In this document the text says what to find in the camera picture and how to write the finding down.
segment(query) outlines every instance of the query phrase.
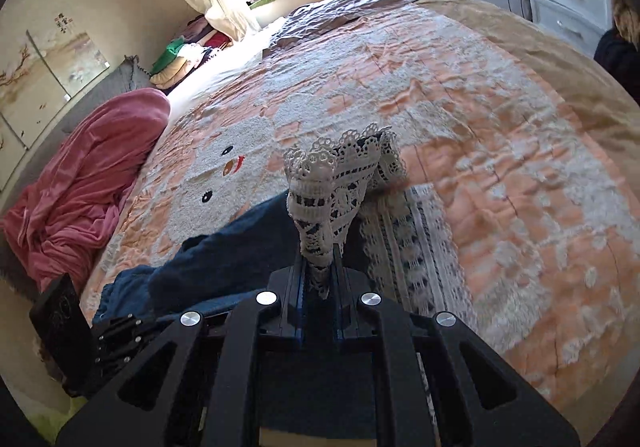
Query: pink cloth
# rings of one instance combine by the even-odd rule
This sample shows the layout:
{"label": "pink cloth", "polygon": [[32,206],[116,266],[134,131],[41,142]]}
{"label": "pink cloth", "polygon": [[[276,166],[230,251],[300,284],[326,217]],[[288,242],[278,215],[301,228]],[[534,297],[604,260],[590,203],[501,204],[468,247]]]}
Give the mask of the pink cloth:
{"label": "pink cloth", "polygon": [[0,221],[40,291],[63,273],[76,290],[84,287],[169,112],[164,93],[152,88],[105,102],[82,120]]}

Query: white lace trim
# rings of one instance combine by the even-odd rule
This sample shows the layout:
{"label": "white lace trim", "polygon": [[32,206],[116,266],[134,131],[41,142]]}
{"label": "white lace trim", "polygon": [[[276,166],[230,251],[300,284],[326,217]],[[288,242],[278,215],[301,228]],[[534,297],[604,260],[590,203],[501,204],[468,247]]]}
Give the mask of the white lace trim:
{"label": "white lace trim", "polygon": [[386,297],[420,315],[450,311],[477,331],[458,252],[431,184],[364,203],[359,217],[369,276]]}
{"label": "white lace trim", "polygon": [[372,123],[361,132],[344,132],[337,141],[319,138],[308,152],[293,146],[284,153],[284,171],[287,208],[300,233],[302,255],[317,268],[314,284],[320,287],[334,243],[342,251],[367,189],[404,178],[396,135]]}

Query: silver round pivot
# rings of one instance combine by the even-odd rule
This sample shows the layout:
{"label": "silver round pivot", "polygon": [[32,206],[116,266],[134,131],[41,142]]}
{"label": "silver round pivot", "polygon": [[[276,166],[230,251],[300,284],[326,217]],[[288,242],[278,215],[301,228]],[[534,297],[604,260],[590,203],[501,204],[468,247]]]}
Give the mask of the silver round pivot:
{"label": "silver round pivot", "polygon": [[438,315],[436,315],[436,322],[440,326],[450,328],[456,323],[456,316],[449,312],[438,313]]}
{"label": "silver round pivot", "polygon": [[180,316],[180,323],[183,326],[195,326],[200,322],[200,314],[198,312],[187,312]]}
{"label": "silver round pivot", "polygon": [[377,306],[382,301],[382,297],[377,293],[367,292],[360,297],[360,300],[367,306]]}
{"label": "silver round pivot", "polygon": [[269,306],[273,304],[278,299],[278,296],[274,294],[274,292],[260,292],[255,296],[255,300],[257,300],[258,304],[262,306]]}

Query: dark blue cloth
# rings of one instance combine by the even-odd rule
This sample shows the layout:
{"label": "dark blue cloth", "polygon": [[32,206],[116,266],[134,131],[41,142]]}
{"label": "dark blue cloth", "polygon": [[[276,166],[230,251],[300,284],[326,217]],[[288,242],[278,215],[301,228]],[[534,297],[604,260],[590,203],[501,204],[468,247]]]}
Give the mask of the dark blue cloth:
{"label": "dark blue cloth", "polygon": [[159,318],[186,309],[225,311],[266,287],[271,272],[292,265],[298,243],[283,192],[215,234],[187,239],[162,267],[120,272],[102,290],[94,323],[129,313]]}

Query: bed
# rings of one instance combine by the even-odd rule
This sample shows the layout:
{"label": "bed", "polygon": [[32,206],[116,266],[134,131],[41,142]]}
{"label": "bed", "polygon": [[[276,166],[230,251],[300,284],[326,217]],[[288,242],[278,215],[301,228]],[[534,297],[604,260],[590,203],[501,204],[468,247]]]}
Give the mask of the bed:
{"label": "bed", "polygon": [[[297,32],[271,27],[171,94],[82,310],[91,320],[118,272],[160,265],[286,189],[292,144],[378,122],[398,135],[404,188],[439,218],[458,283],[440,303],[564,411],[640,338],[640,109],[594,61],[487,3],[380,0],[350,15],[365,1],[295,12]],[[394,226],[394,196],[365,214],[373,241]],[[391,255],[370,275],[433,311]]]}

